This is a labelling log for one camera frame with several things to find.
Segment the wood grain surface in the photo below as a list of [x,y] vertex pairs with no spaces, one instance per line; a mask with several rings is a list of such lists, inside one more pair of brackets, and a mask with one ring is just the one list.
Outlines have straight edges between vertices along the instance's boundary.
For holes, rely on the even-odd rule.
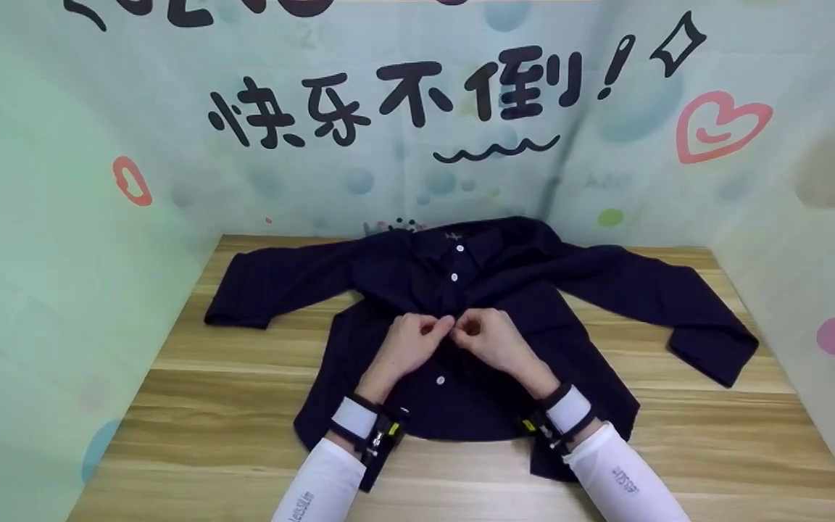
[[[271,518],[305,459],[291,422],[331,318],[357,297],[281,316],[267,331],[202,317],[237,252],[316,242],[325,240],[222,238],[70,521]],[[633,250],[698,270],[758,334],[708,251]],[[693,522],[835,522],[835,459],[768,347],[726,390],[665,349],[669,330],[566,299],[642,404],[631,443]],[[530,476],[528,448],[405,437],[348,519],[601,520],[579,486]]]

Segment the pink heart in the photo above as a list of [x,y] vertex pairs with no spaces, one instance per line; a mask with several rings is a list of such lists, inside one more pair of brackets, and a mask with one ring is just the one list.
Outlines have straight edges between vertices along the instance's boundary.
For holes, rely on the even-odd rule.
[[[712,149],[712,151],[708,152],[698,152],[697,154],[692,153],[689,149],[689,120],[695,113],[695,110],[697,110],[700,106],[705,105],[705,103],[717,104],[718,112],[717,119],[715,120],[717,125],[726,125],[726,123],[730,123],[736,118],[747,115],[755,116],[758,122],[756,122],[755,128],[743,136],[743,138],[740,138],[733,143],[729,143],[719,149]],[[772,113],[772,107],[765,105],[765,103],[746,103],[746,105],[734,107],[733,97],[723,91],[711,91],[698,96],[698,98],[689,102],[685,106],[685,109],[682,109],[681,115],[678,116],[678,125],[676,126],[676,151],[678,152],[678,161],[682,162],[684,165],[689,165],[689,163],[715,160],[722,156],[739,151],[743,148],[743,146],[746,146],[747,143],[752,141],[755,136],[759,136],[759,133],[763,131],[763,128],[765,128],[765,126],[768,125],[769,120],[772,119]],[[710,136],[705,129],[700,128],[698,129],[696,136],[700,142],[710,145],[730,138],[730,133],[720,133],[720,135]]]

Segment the dark navy shirt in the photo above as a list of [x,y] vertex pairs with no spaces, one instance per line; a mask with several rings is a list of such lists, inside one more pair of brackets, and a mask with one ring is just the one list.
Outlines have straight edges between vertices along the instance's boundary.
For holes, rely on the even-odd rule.
[[[295,419],[311,450],[357,387],[396,316],[459,317],[467,308],[504,310],[537,356],[577,386],[594,412],[629,439],[639,403],[589,340],[559,290],[617,314],[673,328],[677,357],[732,386],[758,341],[688,267],[673,267],[619,246],[566,244],[541,221],[508,217],[404,229],[361,240],[237,254],[205,323],[266,328],[275,316],[347,290],[362,300],[335,316],[314,386]],[[536,404],[506,373],[445,338],[385,402],[408,409],[407,430],[424,439],[516,439],[517,419]],[[531,473],[574,480],[538,440]]]

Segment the white arm sleeve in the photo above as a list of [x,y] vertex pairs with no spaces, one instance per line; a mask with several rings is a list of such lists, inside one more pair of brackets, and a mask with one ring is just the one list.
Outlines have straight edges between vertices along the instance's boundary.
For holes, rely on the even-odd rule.
[[282,496],[273,522],[344,522],[364,473],[357,457],[321,439]]
[[690,522],[669,488],[611,423],[563,460],[607,522]]

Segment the finger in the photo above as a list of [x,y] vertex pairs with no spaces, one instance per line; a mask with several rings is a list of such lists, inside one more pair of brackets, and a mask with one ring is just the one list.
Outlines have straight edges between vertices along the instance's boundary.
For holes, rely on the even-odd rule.
[[460,316],[460,319],[457,321],[457,328],[465,329],[469,323],[481,323],[481,316],[483,316],[483,310],[480,310],[480,308],[470,308]]
[[476,347],[477,339],[460,328],[454,328],[451,330],[450,338],[453,339],[453,342],[457,344],[458,347],[463,348],[464,350],[471,352]]
[[435,318],[433,316],[418,316],[417,319],[420,320],[421,330],[432,327],[433,325],[437,324],[438,321],[438,318]]
[[450,330],[453,330],[453,325],[457,320],[453,316],[445,316],[436,321],[437,323],[433,325],[433,328],[424,335],[425,338],[432,341],[435,347],[437,344],[440,344],[440,341],[444,340],[444,337],[450,333]]

